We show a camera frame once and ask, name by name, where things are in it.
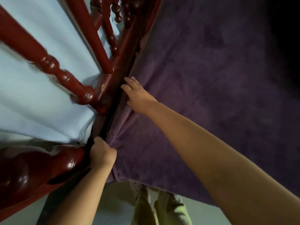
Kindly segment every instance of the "purple fleece blanket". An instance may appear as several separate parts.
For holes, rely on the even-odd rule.
[[[287,90],[267,12],[267,0],[164,0],[131,75],[300,197],[300,100]],[[118,150],[116,180],[214,204],[164,134],[126,100],[107,137]]]

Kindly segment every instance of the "wooden bed frame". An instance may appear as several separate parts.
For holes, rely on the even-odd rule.
[[[1,5],[0,40],[30,64],[54,75],[58,83],[70,91],[74,102],[91,106],[98,115],[87,145],[59,145],[51,152],[27,146],[0,150],[0,222],[88,169],[92,139],[100,136],[101,131],[105,137],[121,95],[120,85],[130,72],[142,37],[154,23],[161,0],[121,0],[122,6],[118,5],[119,0],[91,0],[91,14],[83,0],[63,1],[103,70],[95,89],[62,70],[58,60],[48,54]],[[110,24],[110,7],[116,15],[116,22],[124,20],[124,30],[118,42]],[[121,8],[124,19],[120,16]],[[97,33],[101,26],[111,46],[110,59]]]

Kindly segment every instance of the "floor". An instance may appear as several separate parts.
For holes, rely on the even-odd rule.
[[[62,192],[58,192],[57,196],[61,200]],[[150,190],[152,206],[157,199],[157,192]],[[0,223],[0,225],[35,225],[44,224],[38,218],[42,212],[46,197],[36,201],[34,204],[21,210],[15,215],[9,217]],[[187,211],[193,224],[205,225],[230,225],[221,210],[217,207],[203,204],[191,199],[183,198]],[[129,225],[134,210],[133,194],[128,182],[113,182],[107,184],[103,191],[102,198],[93,225]],[[43,210],[42,216],[47,215],[47,211]]]

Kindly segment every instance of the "forearm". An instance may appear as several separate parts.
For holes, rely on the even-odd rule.
[[[66,197],[47,225],[92,224],[111,166],[92,169]]]
[[[147,116],[200,179],[233,224],[294,224],[299,198],[197,124],[152,102]]]

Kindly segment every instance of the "hand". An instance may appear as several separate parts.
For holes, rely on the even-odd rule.
[[[135,112],[146,115],[151,102],[157,102],[157,100],[134,77],[131,77],[131,79],[125,77],[124,79],[128,85],[122,85],[121,88],[129,97],[127,105]]]
[[[95,137],[94,142],[90,152],[91,169],[101,168],[103,166],[113,167],[117,157],[117,150],[109,147],[99,136]]]

